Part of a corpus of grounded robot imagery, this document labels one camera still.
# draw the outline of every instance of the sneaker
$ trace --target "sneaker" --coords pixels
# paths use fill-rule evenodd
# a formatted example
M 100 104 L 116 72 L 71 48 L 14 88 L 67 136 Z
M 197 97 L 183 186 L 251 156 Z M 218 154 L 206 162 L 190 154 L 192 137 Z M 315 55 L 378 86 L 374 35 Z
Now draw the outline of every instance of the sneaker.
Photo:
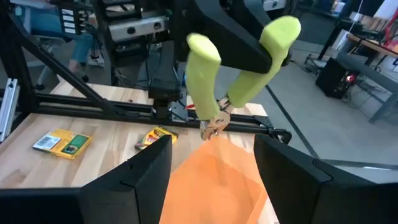
M 88 65 L 100 66 L 100 67 L 104 67 L 104 65 L 105 65 L 105 61 L 102 56 L 98 56 L 98 57 L 89 56 L 87 63 L 88 63 Z

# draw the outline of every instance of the yellow crayon box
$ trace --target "yellow crayon box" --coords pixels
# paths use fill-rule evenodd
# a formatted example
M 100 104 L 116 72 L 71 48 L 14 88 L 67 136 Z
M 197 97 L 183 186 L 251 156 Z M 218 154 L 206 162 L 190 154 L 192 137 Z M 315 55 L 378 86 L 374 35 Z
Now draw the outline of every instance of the yellow crayon box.
M 143 150 L 156 140 L 158 140 L 160 137 L 163 135 L 169 134 L 172 136 L 172 142 L 173 144 L 176 142 L 178 138 L 178 134 L 174 133 L 172 131 L 169 131 L 163 127 L 155 127 L 152 129 L 148 134 L 146 134 L 137 144 L 135 145 L 135 148 L 138 150 Z
M 41 137 L 33 148 L 55 156 L 74 159 L 90 144 L 93 138 L 64 129 L 56 129 Z

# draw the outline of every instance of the yellow-green gripper finger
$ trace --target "yellow-green gripper finger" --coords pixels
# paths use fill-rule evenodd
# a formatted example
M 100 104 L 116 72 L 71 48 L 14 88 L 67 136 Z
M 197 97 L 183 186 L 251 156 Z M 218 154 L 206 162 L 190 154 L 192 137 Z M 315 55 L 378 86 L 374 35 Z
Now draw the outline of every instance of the yellow-green gripper finger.
M 280 70 L 286 58 L 289 47 L 293 44 L 301 31 L 298 19 L 292 16 L 280 17 L 265 26 L 259 43 L 272 57 L 271 69 L 268 73 L 259 74 L 241 71 L 237 79 L 228 89 L 228 97 L 236 108 L 242 108 L 249 100 L 254 98 Z
M 198 118 L 208 120 L 220 112 L 214 97 L 214 84 L 221 57 L 216 46 L 204 35 L 189 34 L 187 42 L 191 49 L 185 68 L 188 94 Z

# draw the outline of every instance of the desk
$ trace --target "desk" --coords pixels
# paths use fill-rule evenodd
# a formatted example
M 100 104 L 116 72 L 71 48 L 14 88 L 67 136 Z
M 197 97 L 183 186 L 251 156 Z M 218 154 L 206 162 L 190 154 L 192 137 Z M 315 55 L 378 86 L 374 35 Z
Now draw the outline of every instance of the desk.
M 152 104 L 142 90 L 88 84 L 108 100 Z M 53 94 L 83 96 L 67 82 Z M 266 116 L 261 105 L 248 103 L 234 113 Z M 134 144 L 154 126 L 98 119 L 30 114 L 0 145 L 0 188 L 80 187 L 107 173 L 137 153 Z M 93 136 L 87 150 L 70 161 L 32 149 L 51 129 L 63 128 Z M 179 133 L 173 145 L 172 171 L 202 144 L 198 129 L 168 127 Z M 232 143 L 252 152 L 254 135 L 223 133 Z M 274 223 L 272 205 L 266 202 L 259 223 Z
M 384 54 L 384 55 L 387 55 L 387 56 L 393 57 L 393 58 L 398 58 L 398 50 L 388 49 L 387 47 L 382 46 L 381 44 L 377 43 L 374 40 L 362 39 L 354 34 L 347 34 L 346 37 L 347 37 L 347 39 L 349 39 L 353 42 L 356 42 L 359 45 L 366 46 L 366 47 L 376 51 L 377 53 Z M 367 61 L 365 62 L 365 65 L 369 66 L 372 63 L 372 61 L 374 60 L 374 58 L 375 57 L 369 57 L 367 59 Z

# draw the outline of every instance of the black metal frame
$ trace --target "black metal frame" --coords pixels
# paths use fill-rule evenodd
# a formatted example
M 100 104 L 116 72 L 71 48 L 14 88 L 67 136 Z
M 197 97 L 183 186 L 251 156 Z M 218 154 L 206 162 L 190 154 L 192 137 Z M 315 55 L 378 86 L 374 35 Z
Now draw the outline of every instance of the black metal frame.
M 23 27 L 18 26 L 17 18 L 9 13 L 7 5 L 3 2 L 0 2 L 0 21 L 0 57 L 8 77 L 18 79 L 21 85 L 18 101 L 19 109 L 22 112 L 21 118 L 30 113 L 40 113 L 184 128 L 200 127 L 200 121 L 197 120 L 193 110 L 188 111 L 186 122 L 174 121 L 171 117 L 169 119 L 156 118 L 152 114 L 152 105 L 121 103 L 104 99 L 30 39 Z M 54 73 L 59 74 L 86 98 L 36 93 L 22 47 L 46 64 Z M 231 123 L 227 125 L 225 131 L 268 134 L 275 138 L 279 137 L 286 144 L 292 138 L 290 132 L 284 129 L 274 129 L 266 116 L 232 114 Z

